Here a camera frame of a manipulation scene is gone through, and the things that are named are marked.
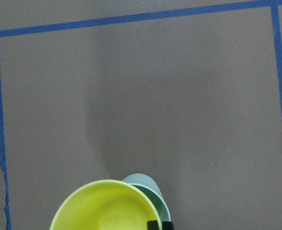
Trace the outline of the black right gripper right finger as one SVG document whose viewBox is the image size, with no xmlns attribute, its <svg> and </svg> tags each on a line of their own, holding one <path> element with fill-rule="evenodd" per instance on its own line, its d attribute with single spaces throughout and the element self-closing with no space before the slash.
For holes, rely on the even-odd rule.
<svg viewBox="0 0 282 230">
<path fill-rule="evenodd" d="M 163 221 L 162 230 L 174 230 L 173 223 L 171 221 Z"/>
</svg>

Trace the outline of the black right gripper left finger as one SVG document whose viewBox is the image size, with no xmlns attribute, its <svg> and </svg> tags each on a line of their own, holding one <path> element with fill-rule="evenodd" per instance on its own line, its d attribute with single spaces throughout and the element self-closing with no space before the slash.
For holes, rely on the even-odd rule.
<svg viewBox="0 0 282 230">
<path fill-rule="evenodd" d="M 150 220 L 147 222 L 147 230 L 161 230 L 161 223 L 157 220 Z"/>
</svg>

